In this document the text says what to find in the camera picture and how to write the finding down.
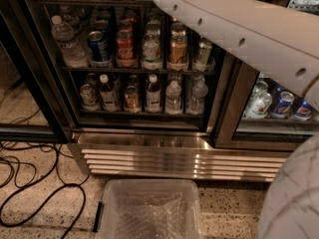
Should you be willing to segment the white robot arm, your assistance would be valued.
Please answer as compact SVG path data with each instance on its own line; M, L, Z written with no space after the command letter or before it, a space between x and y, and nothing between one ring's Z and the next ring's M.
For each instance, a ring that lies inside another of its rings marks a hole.
M190 29L319 110L319 18L257 0L153 0ZM319 136L300 145L266 194L256 239L319 239Z

